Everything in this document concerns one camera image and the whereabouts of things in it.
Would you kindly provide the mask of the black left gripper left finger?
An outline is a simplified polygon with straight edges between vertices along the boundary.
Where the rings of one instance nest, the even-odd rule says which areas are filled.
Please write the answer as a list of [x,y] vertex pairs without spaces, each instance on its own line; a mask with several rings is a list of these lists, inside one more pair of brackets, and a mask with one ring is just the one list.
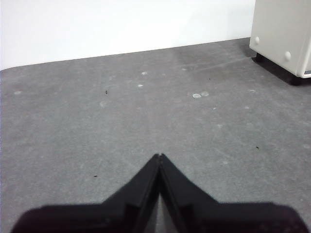
[[142,233],[157,203],[160,156],[155,154],[102,203],[46,205],[23,213],[14,233]]

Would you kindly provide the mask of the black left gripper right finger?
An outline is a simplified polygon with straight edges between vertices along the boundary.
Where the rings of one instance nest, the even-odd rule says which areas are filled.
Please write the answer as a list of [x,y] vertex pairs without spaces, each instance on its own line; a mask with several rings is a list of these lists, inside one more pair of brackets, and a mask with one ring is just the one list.
[[161,195],[181,233],[307,233],[295,209],[272,202],[220,203],[191,182],[164,154]]

